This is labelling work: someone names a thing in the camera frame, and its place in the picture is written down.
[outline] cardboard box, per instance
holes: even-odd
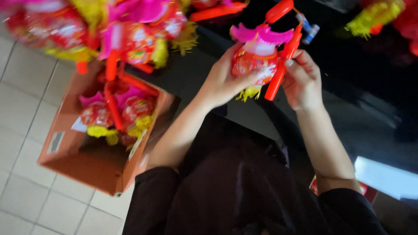
[[[170,126],[180,99],[141,80],[158,90],[160,95],[157,99],[154,121],[129,160],[130,153],[126,151],[126,147],[108,146],[105,139],[91,137],[71,129],[83,109],[79,95],[89,97],[103,89],[103,85],[96,79],[101,70],[103,64],[92,61],[89,63],[87,74],[73,75],[49,130],[38,163],[104,193],[120,196],[130,186],[135,176],[144,171],[147,162],[143,161],[144,156],[153,149]]]

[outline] white floor tile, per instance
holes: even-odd
[[[3,82],[42,97],[55,63],[56,60],[18,43],[10,57]]]
[[[77,235],[117,235],[123,220],[89,207]]]
[[[24,135],[0,126],[0,168],[12,171],[24,140]]]
[[[50,188],[56,174],[38,165],[37,160],[41,150],[41,144],[26,139],[13,168],[13,173]]]
[[[75,68],[67,63],[60,61],[57,64],[51,82],[46,89],[44,100],[59,106],[62,101],[64,92],[67,89],[71,76],[74,74]]]
[[[125,219],[132,198],[133,189],[134,184],[132,184],[121,197],[111,197],[96,190],[90,205],[116,217]]]
[[[87,204],[94,193],[94,189],[62,175],[57,175],[52,190]]]
[[[9,172],[0,170],[0,195],[3,192],[4,186],[6,185],[7,178],[9,177]]]
[[[0,73],[3,74],[6,68],[7,60],[9,59],[10,52],[12,51],[14,41],[0,37]]]
[[[58,107],[42,101],[36,112],[28,137],[43,144],[48,136],[57,109]]]
[[[21,135],[26,135],[35,116],[39,100],[0,83],[0,123]]]
[[[29,235],[32,223],[0,212],[0,235]]]
[[[35,225],[32,235],[59,235],[59,233],[56,233],[39,225]]]
[[[87,208],[86,204],[51,192],[38,223],[66,235],[75,233]]]
[[[0,208],[35,222],[47,195],[47,188],[12,174],[0,201]]]

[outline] black shirt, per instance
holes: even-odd
[[[169,167],[138,175],[124,235],[385,234],[370,203],[351,189],[317,197],[262,154],[209,155],[184,180]]]

